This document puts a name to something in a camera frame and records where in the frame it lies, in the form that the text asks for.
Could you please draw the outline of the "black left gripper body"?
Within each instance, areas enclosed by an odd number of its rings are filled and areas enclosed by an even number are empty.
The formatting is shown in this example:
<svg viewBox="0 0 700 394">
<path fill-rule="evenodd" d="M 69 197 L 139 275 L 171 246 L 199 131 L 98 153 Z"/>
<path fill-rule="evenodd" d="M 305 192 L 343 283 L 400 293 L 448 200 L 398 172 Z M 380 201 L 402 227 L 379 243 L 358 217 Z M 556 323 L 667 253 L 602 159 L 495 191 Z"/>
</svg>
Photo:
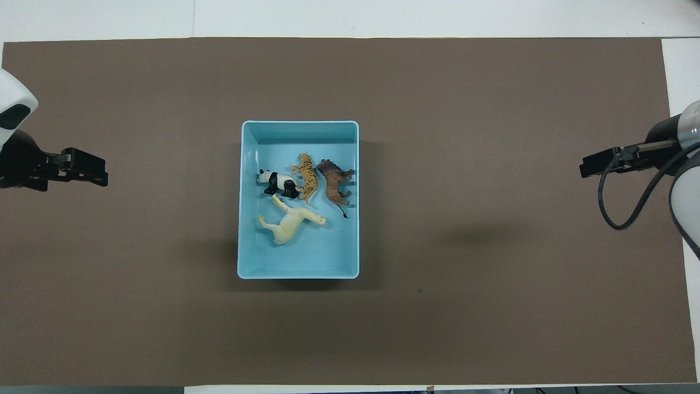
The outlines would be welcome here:
<svg viewBox="0 0 700 394">
<path fill-rule="evenodd" d="M 30 135 L 16 130 L 2 147 L 1 188 L 26 187 L 45 192 L 48 182 L 63 181 L 59 166 L 51 162 L 57 156 L 41 150 Z"/>
</svg>

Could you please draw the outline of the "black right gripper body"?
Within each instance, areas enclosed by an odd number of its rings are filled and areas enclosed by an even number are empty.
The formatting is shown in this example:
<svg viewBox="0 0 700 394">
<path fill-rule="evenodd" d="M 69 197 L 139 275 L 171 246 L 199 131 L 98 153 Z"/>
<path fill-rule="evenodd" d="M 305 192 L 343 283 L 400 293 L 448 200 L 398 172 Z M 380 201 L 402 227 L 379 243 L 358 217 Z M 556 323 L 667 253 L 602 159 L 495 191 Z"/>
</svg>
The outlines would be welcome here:
<svg viewBox="0 0 700 394">
<path fill-rule="evenodd" d="M 655 124 L 649 132 L 643 142 L 643 144 L 652 144 L 664 141 L 673 141 L 672 146 L 645 150 L 644 152 L 638 152 L 638 157 L 645 160 L 669 160 L 678 152 L 681 151 L 678 143 L 678 123 L 681 114 L 674 115 L 670 119 L 663 120 Z"/>
</svg>

